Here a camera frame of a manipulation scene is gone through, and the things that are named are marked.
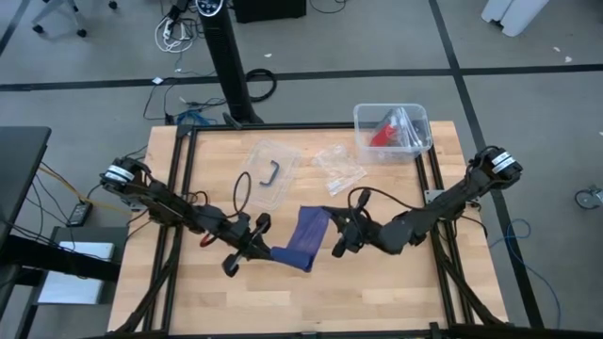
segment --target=black box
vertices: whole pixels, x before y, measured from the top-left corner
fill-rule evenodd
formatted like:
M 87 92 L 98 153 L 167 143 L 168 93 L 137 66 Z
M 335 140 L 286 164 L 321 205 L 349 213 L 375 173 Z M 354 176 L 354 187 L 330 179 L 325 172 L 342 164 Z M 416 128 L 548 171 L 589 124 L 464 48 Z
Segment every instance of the black box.
M 300 18 L 306 13 L 306 0 L 233 0 L 233 5 L 236 21 L 242 24 Z

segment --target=wooden tabletop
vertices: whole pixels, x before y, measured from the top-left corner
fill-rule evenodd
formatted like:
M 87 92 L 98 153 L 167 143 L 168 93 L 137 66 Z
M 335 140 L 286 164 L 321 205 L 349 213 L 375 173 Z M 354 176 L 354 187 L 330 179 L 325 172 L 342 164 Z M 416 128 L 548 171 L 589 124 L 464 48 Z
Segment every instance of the wooden tabletop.
M 465 169 L 453 122 L 432 122 L 432 134 L 444 183 L 450 187 L 463 178 Z M 154 177 L 166 183 L 174 136 L 174 127 L 155 127 L 145 159 Z M 344 144 L 354 153 L 353 130 L 201 132 L 197 137 L 190 191 L 206 191 L 213 205 L 226 214 L 232 213 L 235 180 L 250 149 L 261 139 L 280 142 L 301 152 L 300 165 L 283 203 L 270 211 L 272 227 L 265 236 L 269 246 L 284 247 L 293 234 L 301 205 L 347 205 L 349 190 L 332 198 L 325 187 L 326 173 L 312 165 L 312 158 L 333 144 Z M 176 182 L 178 192 L 186 154 L 187 140 Z M 358 186 L 374 186 L 404 202 L 422 205 L 414 162 L 364 168 L 367 176 Z M 427 158 L 426 171 L 432 183 Z M 367 210 L 374 219 L 385 223 L 404 209 L 373 194 Z M 263 211 L 250 205 L 245 212 L 255 219 Z M 465 215 L 480 217 L 471 210 Z M 144 218 L 134 222 L 132 231 L 144 222 Z M 157 233 L 158 227 L 151 224 L 128 241 L 110 330 L 123 323 L 146 292 Z M 343 258 L 336 259 L 331 249 L 337 238 L 331 223 L 311 273 L 277 263 L 251 261 L 242 262 L 237 275 L 228 278 L 220 264 L 234 249 L 219 241 L 201 249 L 201 237 L 185 231 L 170 333 L 417 330 L 427 329 L 433 321 L 446 326 L 429 240 L 418 247 L 406 246 L 401 255 L 388 255 L 367 246 L 357 254 L 346 252 Z M 494 315 L 505 319 L 497 276 L 481 227 L 460 219 L 457 242 L 467 282 Z M 156 328 L 164 290 L 157 299 Z M 457 298 L 454 302 L 457 317 L 461 318 Z

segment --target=white motor label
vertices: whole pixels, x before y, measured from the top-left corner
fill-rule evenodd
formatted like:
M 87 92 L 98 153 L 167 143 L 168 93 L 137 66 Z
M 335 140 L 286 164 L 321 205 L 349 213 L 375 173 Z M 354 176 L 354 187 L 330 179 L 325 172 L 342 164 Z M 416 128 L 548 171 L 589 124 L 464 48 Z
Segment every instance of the white motor label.
M 501 162 L 500 164 L 496 165 L 493 169 L 492 172 L 499 173 L 500 171 L 506 169 L 507 167 L 509 167 L 509 165 L 511 165 L 512 163 L 515 162 L 515 159 L 513 159 L 512 156 L 510 156 L 509 158 L 507 158 L 507 160 Z
M 133 180 L 134 179 L 134 174 L 130 173 L 129 171 L 119 168 L 115 165 L 111 165 L 109 166 L 109 171 L 112 171 L 114 173 L 120 174 L 121 176 L 123 176 L 124 178 L 127 178 L 129 180 Z
M 494 160 L 492 160 L 492 165 L 496 166 L 498 165 L 500 162 L 502 162 L 502 160 L 508 158 L 509 156 L 511 156 L 508 152 L 505 152 L 499 156 L 497 156 L 496 158 L 494 158 Z

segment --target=black table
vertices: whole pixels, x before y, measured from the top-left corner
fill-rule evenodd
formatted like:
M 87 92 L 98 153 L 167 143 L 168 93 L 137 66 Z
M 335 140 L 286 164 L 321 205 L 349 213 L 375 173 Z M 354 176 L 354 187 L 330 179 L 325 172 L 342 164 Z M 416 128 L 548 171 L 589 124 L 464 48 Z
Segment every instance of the black table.
M 46 150 L 48 127 L 0 127 L 0 318 L 15 284 L 39 286 L 44 270 L 115 282 L 120 265 L 10 234 Z

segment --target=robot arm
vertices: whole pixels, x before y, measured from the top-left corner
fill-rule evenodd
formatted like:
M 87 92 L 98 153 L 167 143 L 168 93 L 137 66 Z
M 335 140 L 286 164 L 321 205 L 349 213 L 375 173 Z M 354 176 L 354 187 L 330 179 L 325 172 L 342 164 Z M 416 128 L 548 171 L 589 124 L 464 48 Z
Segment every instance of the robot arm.
M 209 233 L 213 236 L 209 243 L 219 239 L 237 249 L 236 254 L 229 255 L 222 263 L 224 272 L 230 277 L 236 274 L 237 263 L 242 258 L 272 260 L 270 248 L 262 238 L 270 227 L 268 214 L 260 215 L 255 221 L 255 229 L 251 231 L 249 215 L 240 212 L 226 216 L 218 207 L 208 203 L 193 205 L 153 178 L 146 165 L 127 157 L 113 161 L 101 174 L 101 184 L 128 205 L 146 206 L 151 220 L 161 225 L 183 225 L 195 234 Z
M 491 189 L 505 189 L 513 185 L 519 180 L 522 170 L 504 149 L 488 147 L 471 160 L 462 181 L 425 207 L 399 214 L 384 226 L 374 222 L 365 209 L 371 188 L 355 188 L 362 189 L 356 207 L 325 207 L 341 233 L 333 256 L 340 257 L 345 250 L 357 252 L 365 244 L 389 254 L 400 254 L 407 243 L 413 246 L 422 243 L 438 220 L 459 218 L 466 202 L 483 196 Z

